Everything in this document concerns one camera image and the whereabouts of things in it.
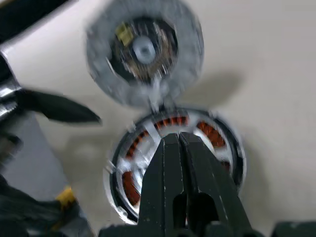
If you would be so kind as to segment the motor cover with circuit board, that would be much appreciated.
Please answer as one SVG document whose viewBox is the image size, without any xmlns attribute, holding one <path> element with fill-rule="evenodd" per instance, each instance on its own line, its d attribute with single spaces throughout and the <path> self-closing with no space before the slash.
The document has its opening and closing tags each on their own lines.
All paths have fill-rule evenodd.
<svg viewBox="0 0 316 237">
<path fill-rule="evenodd" d="M 201 24 L 182 0 L 112 0 L 86 27 L 86 60 L 116 102 L 158 110 L 199 78 Z"/>
</svg>

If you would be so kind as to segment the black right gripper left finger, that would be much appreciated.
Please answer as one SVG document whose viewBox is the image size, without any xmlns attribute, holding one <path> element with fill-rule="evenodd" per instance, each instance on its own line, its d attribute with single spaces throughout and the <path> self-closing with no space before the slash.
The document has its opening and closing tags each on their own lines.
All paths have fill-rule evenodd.
<svg viewBox="0 0 316 237">
<path fill-rule="evenodd" d="M 143 178 L 140 226 L 185 226 L 186 201 L 181 146 L 175 133 L 165 136 Z"/>
</svg>

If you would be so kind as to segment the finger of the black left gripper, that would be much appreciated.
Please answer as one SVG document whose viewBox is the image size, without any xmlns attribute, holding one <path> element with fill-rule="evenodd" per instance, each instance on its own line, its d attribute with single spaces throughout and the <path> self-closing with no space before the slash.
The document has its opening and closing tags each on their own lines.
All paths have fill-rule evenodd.
<svg viewBox="0 0 316 237">
<path fill-rule="evenodd" d="M 4 0 L 0 3 L 0 42 L 6 42 L 71 0 Z"/>
<path fill-rule="evenodd" d="M 23 110 L 43 114 L 51 120 L 64 123 L 101 123 L 100 117 L 91 109 L 60 95 L 20 89 L 15 92 L 15 98 Z"/>
</svg>

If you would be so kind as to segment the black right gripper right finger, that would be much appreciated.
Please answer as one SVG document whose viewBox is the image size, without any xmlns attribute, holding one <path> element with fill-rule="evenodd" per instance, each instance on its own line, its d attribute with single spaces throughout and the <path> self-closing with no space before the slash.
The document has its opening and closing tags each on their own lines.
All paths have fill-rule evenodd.
<svg viewBox="0 0 316 237">
<path fill-rule="evenodd" d="M 224 224 L 233 231 L 249 229 L 250 222 L 230 174 L 201 138 L 180 134 L 182 166 L 188 195 L 188 224 L 193 232 Z"/>
</svg>

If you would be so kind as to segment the yellow plug connector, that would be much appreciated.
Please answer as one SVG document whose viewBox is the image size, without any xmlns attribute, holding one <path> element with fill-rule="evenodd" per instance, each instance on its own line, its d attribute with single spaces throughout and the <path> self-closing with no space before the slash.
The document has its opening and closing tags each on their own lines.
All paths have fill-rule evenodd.
<svg viewBox="0 0 316 237">
<path fill-rule="evenodd" d="M 56 200 L 60 203 L 62 209 L 68 208 L 76 202 L 76 198 L 70 186 L 66 187 L 57 197 Z"/>
</svg>

